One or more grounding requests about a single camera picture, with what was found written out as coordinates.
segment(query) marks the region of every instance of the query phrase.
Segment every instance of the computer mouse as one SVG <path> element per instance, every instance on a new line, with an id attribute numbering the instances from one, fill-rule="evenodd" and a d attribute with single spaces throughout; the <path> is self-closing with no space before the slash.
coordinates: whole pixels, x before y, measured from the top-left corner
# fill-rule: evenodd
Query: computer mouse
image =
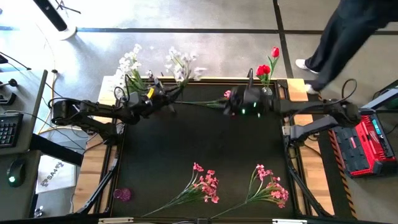
<path id="1" fill-rule="evenodd" d="M 25 159 L 14 160 L 7 170 L 8 184 L 11 187 L 19 187 L 25 181 Z"/>

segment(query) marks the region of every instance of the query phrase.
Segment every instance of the purple object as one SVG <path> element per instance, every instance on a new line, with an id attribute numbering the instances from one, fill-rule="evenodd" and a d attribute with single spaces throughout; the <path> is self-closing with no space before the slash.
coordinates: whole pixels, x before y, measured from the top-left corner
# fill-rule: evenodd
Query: purple object
<path id="1" fill-rule="evenodd" d="M 120 189 L 116 189 L 114 192 L 113 192 L 113 197 L 114 198 L 120 198 L 120 197 L 122 197 L 122 190 L 120 190 Z"/>
<path id="2" fill-rule="evenodd" d="M 120 199 L 122 202 L 127 202 L 131 199 L 131 191 L 128 188 L 116 189 L 113 192 L 113 197 Z"/>

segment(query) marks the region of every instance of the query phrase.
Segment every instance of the table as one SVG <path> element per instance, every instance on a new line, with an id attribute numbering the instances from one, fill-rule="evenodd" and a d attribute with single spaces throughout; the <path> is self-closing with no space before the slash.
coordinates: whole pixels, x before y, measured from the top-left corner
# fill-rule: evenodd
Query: table
<path id="1" fill-rule="evenodd" d="M 247 80 L 246 78 L 235 78 L 235 79 Z M 98 101 L 100 103 L 107 105 L 114 104 L 115 99 L 113 96 L 113 88 L 114 88 L 113 83 L 114 83 L 113 77 L 104 77 L 98 98 Z M 287 79 L 287 84 L 289 87 L 289 96 L 292 101 L 308 100 L 307 94 L 304 90 L 304 81 L 302 79 Z M 110 118 L 96 118 L 96 119 L 104 123 L 111 122 Z M 305 125 L 311 123 L 313 119 L 311 115 L 300 114 L 294 117 L 294 121 L 295 124 Z M 91 140 L 88 143 L 87 147 L 95 145 L 99 142 L 102 142 L 102 139 L 99 136 L 96 136 L 93 140 Z M 306 144 L 319 151 L 319 146 L 317 142 L 306 141 Z M 94 192 L 95 188 L 97 187 L 100 181 L 102 168 L 109 167 L 110 164 L 103 164 L 105 158 L 105 152 L 106 152 L 106 146 L 100 145 L 93 148 L 92 150 L 88 151 L 85 154 L 83 158 L 83 163 L 81 165 L 81 172 L 78 177 L 78 182 L 76 185 L 75 196 L 73 198 L 75 211 L 81 208 L 85 204 L 85 202 L 89 199 L 90 195 Z M 112 147 L 111 149 L 111 158 L 113 157 L 115 152 L 116 152 L 116 146 Z M 312 152 L 310 149 L 307 149 L 306 147 L 301 147 L 300 152 L 302 156 L 305 179 L 307 181 L 308 188 L 311 190 L 312 194 L 314 194 L 315 198 L 321 203 L 323 208 L 330 214 L 334 214 L 321 157 L 319 157 L 318 155 L 316 155 L 314 152 Z M 303 195 L 297 185 L 296 189 L 298 195 L 298 205 L 300 207 L 301 212 L 303 214 L 306 214 Z M 109 184 L 103 192 L 100 207 L 98 210 L 99 212 L 104 212 L 106 210 L 108 195 L 109 195 Z"/>
<path id="2" fill-rule="evenodd" d="M 7 110 L 18 110 L 33 114 L 34 116 L 24 114 L 24 118 L 22 119 L 23 128 L 19 133 L 17 145 L 0 150 L 0 155 L 20 153 L 28 150 L 36 122 L 35 116 L 39 112 L 40 101 L 42 100 L 47 71 L 30 70 L 0 73 L 0 81 L 3 83 L 7 83 L 12 78 L 18 82 L 18 86 L 5 86 L 0 92 L 5 98 L 9 98 L 11 93 L 15 93 L 17 98 L 12 105 L 0 106 L 0 113 Z"/>
<path id="3" fill-rule="evenodd" d="M 24 114 L 22 119 L 22 128 L 16 146 L 0 150 L 0 220 L 29 218 L 42 153 L 78 166 L 81 164 L 81 154 L 32 134 L 47 79 L 47 71 L 0 73 L 0 81 L 4 83 L 11 78 L 18 82 L 18 86 L 4 86 L 1 94 L 9 98 L 11 93 L 15 93 L 17 98 L 12 105 L 0 106 L 0 113 L 17 110 L 27 114 Z M 26 177 L 20 187 L 13 188 L 7 183 L 6 171 L 11 162 L 19 156 L 27 161 Z"/>

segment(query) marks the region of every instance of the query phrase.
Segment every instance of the concrete floor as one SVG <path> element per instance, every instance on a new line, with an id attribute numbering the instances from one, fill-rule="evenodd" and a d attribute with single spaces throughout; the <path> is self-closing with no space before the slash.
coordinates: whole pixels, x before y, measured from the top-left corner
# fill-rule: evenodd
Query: concrete floor
<path id="1" fill-rule="evenodd" d="M 0 30 L 1 51 L 35 69 L 56 68 L 60 76 L 55 89 L 71 98 L 97 100 L 102 78 L 115 73 L 119 59 L 131 51 L 135 43 L 143 46 L 139 55 L 142 73 L 149 68 L 155 74 L 164 72 L 164 57 L 174 46 L 182 51 L 196 51 L 199 54 L 196 64 L 206 67 L 206 75 L 213 77 L 245 77 L 250 67 L 266 63 L 272 46 L 281 45 L 278 34 L 176 34 L 167 30 L 163 33 L 78 32 L 66 41 L 49 39 L 47 44 L 35 20 L 19 16 L 21 13 L 30 15 L 37 9 L 34 5 L 21 9 L 20 1 L 0 2 L 3 9 L 0 26 L 21 28 L 20 31 Z M 284 29 L 323 30 L 338 0 L 278 0 L 278 3 Z M 65 4 L 82 14 L 60 11 L 62 17 L 85 28 L 277 29 L 272 0 L 118 0 L 112 4 L 109 1 L 65 0 Z M 398 24 L 383 30 L 398 30 Z M 298 69 L 294 61 L 311 56 L 319 38 L 319 35 L 286 35 L 294 78 L 315 79 L 312 73 Z M 339 98 L 343 82 L 355 78 L 358 89 L 351 101 L 359 105 L 367 103 L 375 91 L 398 78 L 397 41 L 398 35 L 372 36 L 327 87 L 323 97 Z M 11 70 L 4 66 L 0 69 Z M 286 77 L 282 57 L 274 76 Z M 50 92 L 46 91 L 47 101 Z M 46 113 L 46 108 L 41 107 L 40 115 L 44 117 Z M 385 128 L 390 130 L 396 122 L 386 122 Z M 396 133 L 390 137 L 393 146 L 398 148 Z M 359 219 L 397 222 L 398 193 L 392 190 L 398 186 L 397 176 L 349 180 L 349 186 Z M 59 200 L 64 200 L 61 194 L 66 193 L 59 194 Z"/>

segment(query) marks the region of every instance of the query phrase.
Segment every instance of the white sneaker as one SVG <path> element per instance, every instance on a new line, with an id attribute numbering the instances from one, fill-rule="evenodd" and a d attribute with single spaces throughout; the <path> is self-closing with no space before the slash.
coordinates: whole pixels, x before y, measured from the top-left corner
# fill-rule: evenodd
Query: white sneaker
<path id="1" fill-rule="evenodd" d="M 307 66 L 305 66 L 305 60 L 304 59 L 297 59 L 296 60 L 296 65 L 298 66 L 298 68 L 301 68 L 303 70 L 309 70 L 310 72 L 314 73 L 314 74 L 318 74 L 319 72 L 313 71 L 309 68 L 307 68 Z"/>
<path id="2" fill-rule="evenodd" d="M 305 88 L 305 91 L 308 94 L 311 94 L 311 95 L 318 95 L 319 94 L 319 92 L 315 91 L 310 84 L 305 84 L 304 88 Z"/>

